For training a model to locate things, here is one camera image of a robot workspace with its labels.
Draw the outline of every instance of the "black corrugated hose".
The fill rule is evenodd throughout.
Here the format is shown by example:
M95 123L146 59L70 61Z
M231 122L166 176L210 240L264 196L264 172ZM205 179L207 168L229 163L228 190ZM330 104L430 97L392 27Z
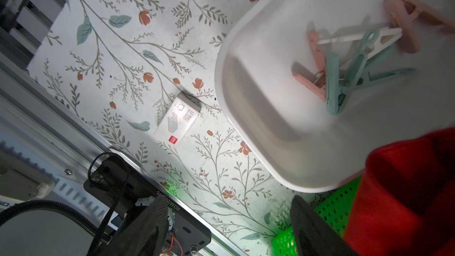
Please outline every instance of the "black corrugated hose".
M5 222L9 221L16 215L32 210L48 210L66 216L75 222L78 226L82 227L91 236L95 236L98 229L87 218L85 218L82 214L78 213L73 208L65 204L49 200L26 201L7 208L3 212L0 212L0 226L2 226ZM109 240L111 240L111 236L103 233L101 241L107 243Z

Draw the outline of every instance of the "screw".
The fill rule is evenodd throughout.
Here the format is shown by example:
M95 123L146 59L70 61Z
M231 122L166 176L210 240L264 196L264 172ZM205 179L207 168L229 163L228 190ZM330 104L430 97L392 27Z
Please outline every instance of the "screw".
M101 174L96 174L96 175L92 178L92 180L95 181L95 182L101 183L101 182L104 180L104 177L103 177L103 175L101 175Z
M194 245L191 246L190 251L191 251L191 255L196 255L197 254L197 247L194 246Z

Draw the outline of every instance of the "teal clothespin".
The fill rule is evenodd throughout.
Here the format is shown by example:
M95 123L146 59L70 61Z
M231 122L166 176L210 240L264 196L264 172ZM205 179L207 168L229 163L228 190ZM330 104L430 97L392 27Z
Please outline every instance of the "teal clothespin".
M326 108L332 115L338 115L346 106L351 94L361 88L395 79L400 75L415 73L413 68L396 69L370 75L369 71L388 57L393 49L388 47L368 60L366 48L379 37L379 30L370 30L365 33L357 48L343 79L339 78L338 55L330 53L326 57Z

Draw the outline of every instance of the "small white box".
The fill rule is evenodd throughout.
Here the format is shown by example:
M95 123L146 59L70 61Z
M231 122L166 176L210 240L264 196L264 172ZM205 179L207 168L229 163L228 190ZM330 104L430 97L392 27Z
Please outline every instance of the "small white box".
M201 107L194 104L185 94L180 93L175 98L168 112L155 131L155 137L172 145L176 145L183 138Z

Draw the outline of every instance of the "red wire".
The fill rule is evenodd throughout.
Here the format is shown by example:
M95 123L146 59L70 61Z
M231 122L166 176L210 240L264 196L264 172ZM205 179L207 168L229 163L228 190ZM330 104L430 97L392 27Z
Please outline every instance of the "red wire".
M180 243L177 241L177 238L175 239L175 242L177 242L177 244L180 246L180 251L182 252L180 254L180 256L183 256L183 249L182 249L182 246L180 245Z
M171 247L169 247L169 249L167 249L166 251L162 252L161 254L168 253L169 251L171 251L172 247L174 246L174 239L175 239L174 238L174 234L172 234Z

